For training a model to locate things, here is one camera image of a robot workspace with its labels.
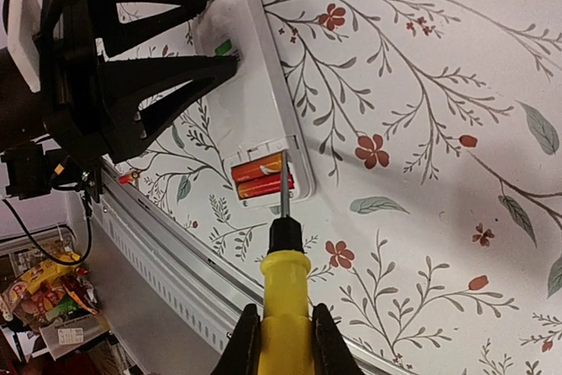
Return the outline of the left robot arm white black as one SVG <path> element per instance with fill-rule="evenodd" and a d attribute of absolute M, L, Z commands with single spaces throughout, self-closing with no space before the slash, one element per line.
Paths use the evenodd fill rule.
<path fill-rule="evenodd" d="M 1 148 L 48 134 L 84 168 L 141 155 L 179 115 L 232 78 L 232 56 L 123 59 L 195 18 L 209 0 L 45 0 L 32 33 L 40 89 L 1 52 Z"/>

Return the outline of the red gold battery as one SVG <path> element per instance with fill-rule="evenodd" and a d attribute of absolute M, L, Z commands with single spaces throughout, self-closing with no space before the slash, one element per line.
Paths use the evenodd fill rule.
<path fill-rule="evenodd" d="M 138 179 L 140 178 L 139 171 L 131 171 L 126 174 L 123 174 L 119 177 L 119 183 L 122 185 L 125 184 L 135 184 Z"/>

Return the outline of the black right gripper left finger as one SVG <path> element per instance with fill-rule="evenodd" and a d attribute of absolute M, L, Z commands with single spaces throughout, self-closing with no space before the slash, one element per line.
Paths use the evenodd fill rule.
<path fill-rule="evenodd" d="M 244 307 L 212 375 L 256 375 L 261 352 L 261 319 L 255 304 Z"/>

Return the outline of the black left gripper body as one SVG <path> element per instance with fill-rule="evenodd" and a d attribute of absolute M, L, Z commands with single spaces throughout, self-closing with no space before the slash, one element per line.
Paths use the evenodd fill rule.
<path fill-rule="evenodd" d="M 145 150 L 145 125 L 138 94 L 126 87 L 137 64 L 106 61 L 106 55 L 139 45 L 144 39 L 136 23 L 123 24 L 118 6 L 144 0 L 46 0 L 39 33 L 43 123 L 61 149 L 77 163 L 95 163 L 103 155 L 115 162 Z"/>

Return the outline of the white remote with green logo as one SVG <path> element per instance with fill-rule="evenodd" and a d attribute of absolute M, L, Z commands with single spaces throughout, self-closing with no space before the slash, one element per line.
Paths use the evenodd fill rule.
<path fill-rule="evenodd" d="M 234 77 L 206 95 L 210 126 L 238 203 L 277 206 L 280 192 L 240 199 L 231 169 L 287 152 L 290 198 L 315 191 L 313 169 L 261 0 L 214 0 L 194 26 L 195 48 L 206 56 L 233 56 Z"/>

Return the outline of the yellow handled screwdriver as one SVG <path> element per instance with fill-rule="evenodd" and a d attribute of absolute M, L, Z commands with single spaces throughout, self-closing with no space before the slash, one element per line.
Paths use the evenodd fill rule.
<path fill-rule="evenodd" d="M 290 215 L 288 153 L 282 152 L 280 216 L 270 226 L 264 276 L 260 374 L 313 374 L 312 322 L 302 227 Z"/>

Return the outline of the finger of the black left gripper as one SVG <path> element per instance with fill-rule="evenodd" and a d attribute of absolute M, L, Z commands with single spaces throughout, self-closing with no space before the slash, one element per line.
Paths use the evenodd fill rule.
<path fill-rule="evenodd" d="M 236 74 L 233 56 L 108 61 L 98 66 L 112 160 L 143 153 L 192 104 Z"/>
<path fill-rule="evenodd" d="M 210 0 L 87 0 L 94 36 L 115 57 L 202 13 Z"/>

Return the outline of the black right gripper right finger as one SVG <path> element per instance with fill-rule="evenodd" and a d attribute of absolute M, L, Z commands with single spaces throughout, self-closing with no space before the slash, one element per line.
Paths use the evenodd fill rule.
<path fill-rule="evenodd" d="M 316 374 L 364 375 L 323 303 L 313 308 L 312 336 Z"/>

